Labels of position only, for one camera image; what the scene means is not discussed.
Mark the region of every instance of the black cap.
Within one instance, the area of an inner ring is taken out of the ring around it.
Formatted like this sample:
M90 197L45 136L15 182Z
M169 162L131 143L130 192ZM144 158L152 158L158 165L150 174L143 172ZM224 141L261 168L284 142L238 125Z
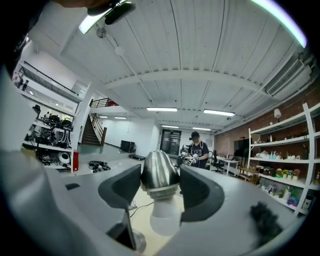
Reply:
M191 137L192 137L192 138L198 138L198 137L200 137L199 132L193 131L193 132L191 133Z

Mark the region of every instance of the fluorescent light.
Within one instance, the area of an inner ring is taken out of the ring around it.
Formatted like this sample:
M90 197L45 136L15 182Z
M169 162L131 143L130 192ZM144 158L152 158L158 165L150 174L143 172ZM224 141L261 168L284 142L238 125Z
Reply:
M87 16L85 19L81 22L79 29L82 32L82 34L86 34L102 17L107 15L112 9L108 9L105 12L96 15L96 16Z
M176 107L147 107L148 111L167 111L167 112L177 112Z
M211 129L208 129L208 128L198 128L198 127L193 127L192 129L195 129L195 130L202 130L202 131L211 131Z
M170 125L161 125L162 127L166 127L166 128L176 128L178 129L178 126L170 126Z
M307 38L294 20L272 0L251 0L262 8L266 9L274 17L276 17L286 28L293 34L303 48L307 45Z
M227 117L233 117L235 113L232 112L225 112L225 111L217 111L217 110L209 110L205 109L203 111L205 114L214 114L214 115L221 115L221 116L227 116Z

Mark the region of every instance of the air vent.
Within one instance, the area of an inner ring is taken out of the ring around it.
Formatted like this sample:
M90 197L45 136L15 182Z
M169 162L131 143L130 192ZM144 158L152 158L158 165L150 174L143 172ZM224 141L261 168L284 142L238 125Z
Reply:
M304 64L300 60L296 60L290 68L284 71L283 68L280 72L280 77L277 75L272 79L269 84L266 86L266 92L274 96L277 92L283 89L294 77L296 77L301 70L304 68Z

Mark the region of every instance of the dark shirt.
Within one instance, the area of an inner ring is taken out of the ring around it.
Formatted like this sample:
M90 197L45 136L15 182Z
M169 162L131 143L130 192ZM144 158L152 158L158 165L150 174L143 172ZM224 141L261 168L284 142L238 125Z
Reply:
M199 157L202 157L204 154L209 154L209 149L208 149L208 146L205 142L202 142L203 143L203 147L201 149L201 142L199 143L199 145L195 145L193 144L193 146L189 147L188 149L188 153L193 156L194 154L197 154ZM201 168L201 169L205 169L206 168L206 162L207 162L208 159L203 159L203 160L198 160L198 162L196 163L192 163L191 166L192 167L198 167L198 168Z

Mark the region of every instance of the door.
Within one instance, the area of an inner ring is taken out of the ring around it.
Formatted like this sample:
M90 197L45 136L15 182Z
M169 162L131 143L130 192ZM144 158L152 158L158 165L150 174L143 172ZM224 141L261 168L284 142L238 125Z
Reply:
M169 155L179 155L181 131L162 130L160 149Z

